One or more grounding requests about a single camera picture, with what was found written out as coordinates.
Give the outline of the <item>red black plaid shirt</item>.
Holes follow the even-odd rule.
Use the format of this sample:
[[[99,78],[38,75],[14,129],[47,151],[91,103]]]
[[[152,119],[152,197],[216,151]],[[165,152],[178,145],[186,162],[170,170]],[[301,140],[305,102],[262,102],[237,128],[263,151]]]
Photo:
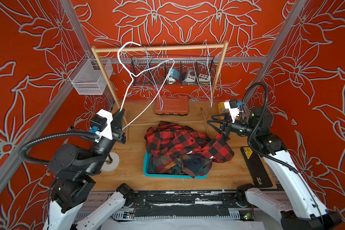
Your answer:
[[[234,151],[228,145],[229,138],[218,134],[214,138],[189,126],[161,121],[156,128],[150,127],[144,139],[146,150],[153,156],[182,156],[194,154],[216,163],[232,160]]]

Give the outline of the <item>white wire hanger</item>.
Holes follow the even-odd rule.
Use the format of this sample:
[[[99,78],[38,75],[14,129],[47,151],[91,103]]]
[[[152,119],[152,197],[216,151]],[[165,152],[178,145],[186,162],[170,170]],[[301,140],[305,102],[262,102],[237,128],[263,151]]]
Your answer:
[[[150,101],[156,96],[158,109],[161,109],[164,106],[160,92],[165,79],[164,64],[155,60],[155,54],[150,54],[146,47],[144,47],[144,52],[145,60],[140,60],[137,56],[131,58],[131,71],[135,75],[134,90],[139,90],[140,97]]]
[[[206,69],[207,69],[207,74],[208,74],[208,83],[209,83],[209,95],[207,94],[207,92],[203,89],[200,80],[199,80],[199,75],[196,73],[196,70],[194,70],[195,72],[195,76],[196,76],[196,82],[199,86],[199,88],[203,91],[204,95],[207,97],[207,99],[209,100],[209,106],[212,107],[213,105],[213,91],[212,91],[212,83],[211,83],[211,70],[209,67],[209,57],[210,57],[210,51],[209,51],[209,45],[207,43],[205,43],[206,45],[206,49],[207,49],[207,61],[206,61]]]
[[[129,42],[124,43],[124,44],[122,45],[122,47],[119,48],[119,50],[117,51],[117,59],[118,59],[119,64],[122,65],[123,69],[127,71],[127,73],[129,74],[129,77],[131,78],[131,82],[129,83],[128,87],[126,88],[125,95],[124,95],[124,97],[123,97],[122,104],[121,104],[121,106],[120,106],[120,110],[123,109],[124,104],[125,104],[125,100],[126,100],[126,98],[127,98],[127,93],[128,93],[128,91],[129,91],[130,87],[132,86],[132,84],[134,83],[134,80],[135,80],[137,77],[139,77],[141,74],[143,74],[143,73],[145,73],[145,72],[149,72],[150,70],[154,70],[154,69],[160,67],[162,64],[165,64],[165,63],[167,63],[168,61],[172,61],[173,63],[172,63],[172,66],[170,67],[170,69],[169,69],[169,71],[168,71],[168,74],[167,74],[167,76],[165,77],[165,79],[164,79],[162,85],[158,88],[158,92],[157,92],[157,94],[155,95],[155,97],[153,98],[153,100],[150,101],[150,103],[149,103],[149,104],[148,104],[148,105],[147,105],[147,106],[146,106],[146,107],[145,107],[145,108],[144,108],[144,109],[133,119],[133,120],[131,120],[129,123],[127,123],[127,124],[122,128],[122,130],[125,130],[125,129],[126,129],[127,127],[129,127],[134,121],[136,121],[136,120],[137,120],[137,119],[138,119],[138,118],[139,118],[139,117],[140,117],[140,116],[141,116],[141,115],[152,105],[152,103],[157,99],[157,97],[160,96],[160,92],[161,92],[161,90],[163,89],[163,87],[164,87],[164,85],[165,85],[167,79],[168,79],[169,76],[172,74],[172,69],[173,69],[173,67],[174,67],[174,65],[175,65],[175,60],[171,58],[171,59],[168,59],[168,60],[163,61],[162,63],[158,64],[157,66],[150,67],[150,68],[148,68],[148,69],[146,69],[146,70],[143,70],[142,72],[140,72],[139,74],[136,75],[136,74],[132,73],[132,72],[126,67],[126,65],[121,61],[121,58],[120,58],[120,54],[121,54],[122,50],[123,50],[127,45],[136,45],[136,46],[138,46],[138,47],[141,47],[141,44],[135,43],[135,42],[132,42],[132,41],[129,41]]]

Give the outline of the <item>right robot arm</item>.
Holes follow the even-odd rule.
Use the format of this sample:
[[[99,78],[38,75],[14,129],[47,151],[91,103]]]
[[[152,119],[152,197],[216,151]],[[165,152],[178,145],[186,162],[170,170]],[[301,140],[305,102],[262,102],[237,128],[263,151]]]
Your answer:
[[[326,205],[311,190],[296,168],[282,139],[270,129],[273,115],[267,109],[269,90],[265,83],[256,82],[249,91],[262,86],[264,102],[243,116],[245,104],[236,99],[225,101],[227,113],[212,115],[207,121],[214,130],[224,137],[235,133],[247,137],[248,147],[253,153],[264,158],[281,183],[290,204],[280,204],[276,199],[255,188],[252,184],[237,187],[235,202],[240,207],[254,205],[280,223],[284,230],[332,230],[342,223],[341,217]]]

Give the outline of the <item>dark plaid shirt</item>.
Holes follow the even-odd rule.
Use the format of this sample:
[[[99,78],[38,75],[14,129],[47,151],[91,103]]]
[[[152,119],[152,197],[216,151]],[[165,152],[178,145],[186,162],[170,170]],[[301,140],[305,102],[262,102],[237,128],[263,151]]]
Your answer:
[[[212,159],[196,155],[154,156],[150,160],[148,172],[165,175],[187,175],[192,178],[205,176],[213,165]]]

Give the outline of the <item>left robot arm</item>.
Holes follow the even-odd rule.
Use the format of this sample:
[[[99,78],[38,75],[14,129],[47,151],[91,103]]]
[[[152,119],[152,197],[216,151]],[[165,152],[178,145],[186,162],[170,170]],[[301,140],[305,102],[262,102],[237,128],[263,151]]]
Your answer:
[[[90,121],[90,130],[70,130],[39,137],[23,144],[18,155],[26,163],[46,166],[55,176],[50,184],[48,196],[48,217],[45,230],[96,230],[112,214],[122,207],[135,204],[135,191],[122,183],[111,196],[95,211],[76,222],[76,216],[82,208],[96,182],[92,176],[101,173],[105,161],[116,142],[124,144],[123,132],[124,109],[114,114],[100,110]],[[64,144],[54,153],[52,160],[42,160],[29,156],[34,146],[64,137],[78,137],[92,143],[89,149],[74,144]]]

